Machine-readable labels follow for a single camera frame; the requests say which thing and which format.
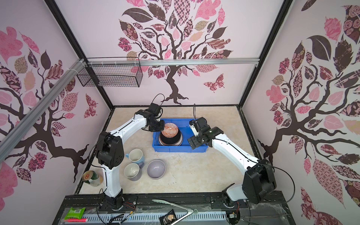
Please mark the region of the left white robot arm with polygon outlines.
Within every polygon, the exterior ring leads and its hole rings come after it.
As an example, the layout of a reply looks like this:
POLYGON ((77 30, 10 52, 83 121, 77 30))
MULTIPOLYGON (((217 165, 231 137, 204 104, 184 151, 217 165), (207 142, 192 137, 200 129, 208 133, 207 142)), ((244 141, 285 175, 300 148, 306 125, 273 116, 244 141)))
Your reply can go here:
POLYGON ((165 122, 160 119, 162 112, 161 106, 152 103, 147 109, 135 112, 125 124, 110 132, 100 133, 95 156, 106 179, 105 202, 113 209, 123 206, 119 166, 125 158, 124 143, 141 129, 147 128, 150 132, 163 131, 165 122))

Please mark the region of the light blue mug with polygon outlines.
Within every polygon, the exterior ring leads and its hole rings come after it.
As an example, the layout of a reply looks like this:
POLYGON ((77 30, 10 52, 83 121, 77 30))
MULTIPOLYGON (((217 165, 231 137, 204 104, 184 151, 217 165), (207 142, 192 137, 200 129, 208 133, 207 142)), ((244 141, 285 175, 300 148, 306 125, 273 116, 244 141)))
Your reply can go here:
POLYGON ((125 155, 131 163, 135 163, 141 168, 145 162, 145 155, 141 149, 133 149, 130 153, 125 155))

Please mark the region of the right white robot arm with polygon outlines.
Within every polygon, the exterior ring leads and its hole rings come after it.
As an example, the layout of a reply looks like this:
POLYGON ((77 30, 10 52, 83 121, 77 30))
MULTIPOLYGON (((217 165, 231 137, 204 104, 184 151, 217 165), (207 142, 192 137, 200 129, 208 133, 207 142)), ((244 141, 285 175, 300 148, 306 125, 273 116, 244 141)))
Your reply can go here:
POLYGON ((231 184, 222 191, 226 204, 231 205, 239 200, 259 204, 276 189, 274 171, 268 160, 248 154, 220 128, 211 128, 203 117, 191 120, 189 125, 194 134, 187 139, 191 149, 202 145, 212 147, 225 155, 243 174, 242 184, 231 184))

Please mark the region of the red patterned bowl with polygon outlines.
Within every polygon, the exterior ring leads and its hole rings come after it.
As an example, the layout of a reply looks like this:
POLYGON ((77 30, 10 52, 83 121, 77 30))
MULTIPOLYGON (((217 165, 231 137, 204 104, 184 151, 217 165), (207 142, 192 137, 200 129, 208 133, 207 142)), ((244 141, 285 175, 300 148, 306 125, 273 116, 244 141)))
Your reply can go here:
POLYGON ((173 138, 179 133, 178 126, 174 123, 166 123, 161 134, 166 138, 173 138))

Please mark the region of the lavender mug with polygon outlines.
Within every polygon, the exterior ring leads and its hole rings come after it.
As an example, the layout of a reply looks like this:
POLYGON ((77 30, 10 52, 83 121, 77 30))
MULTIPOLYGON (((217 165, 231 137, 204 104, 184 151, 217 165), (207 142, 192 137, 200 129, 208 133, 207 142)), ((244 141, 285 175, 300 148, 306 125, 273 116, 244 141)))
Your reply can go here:
POLYGON ((133 182, 138 181, 142 176, 142 169, 138 164, 131 163, 125 167, 124 176, 133 182))

